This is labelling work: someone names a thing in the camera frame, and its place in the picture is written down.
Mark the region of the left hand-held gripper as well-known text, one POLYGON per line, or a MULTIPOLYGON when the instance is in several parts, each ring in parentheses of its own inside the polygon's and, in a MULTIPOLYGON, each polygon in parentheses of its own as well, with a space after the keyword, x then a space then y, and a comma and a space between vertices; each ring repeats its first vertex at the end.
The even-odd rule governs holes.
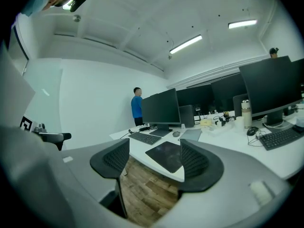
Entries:
POLYGON ((46 133, 43 123, 37 123, 26 115, 23 115, 19 127, 24 131, 38 133, 42 141, 55 144, 59 151, 62 150, 63 142, 72 138, 70 133, 46 133))

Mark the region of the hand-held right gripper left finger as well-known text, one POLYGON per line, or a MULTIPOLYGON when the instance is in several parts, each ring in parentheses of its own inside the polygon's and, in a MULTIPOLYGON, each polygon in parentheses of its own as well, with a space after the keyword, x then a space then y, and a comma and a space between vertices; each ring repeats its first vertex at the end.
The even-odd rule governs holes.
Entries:
POLYGON ((100 205, 126 219, 120 176, 129 160, 128 139, 65 150, 61 157, 84 190, 100 205))

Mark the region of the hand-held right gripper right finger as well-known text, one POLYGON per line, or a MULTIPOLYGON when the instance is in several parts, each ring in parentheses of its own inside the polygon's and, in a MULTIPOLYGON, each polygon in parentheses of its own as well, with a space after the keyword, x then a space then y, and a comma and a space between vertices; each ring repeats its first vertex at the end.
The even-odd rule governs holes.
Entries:
POLYGON ((192 140, 180 143, 184 182, 177 204, 157 228, 259 228, 290 194, 285 180, 247 154, 192 140))

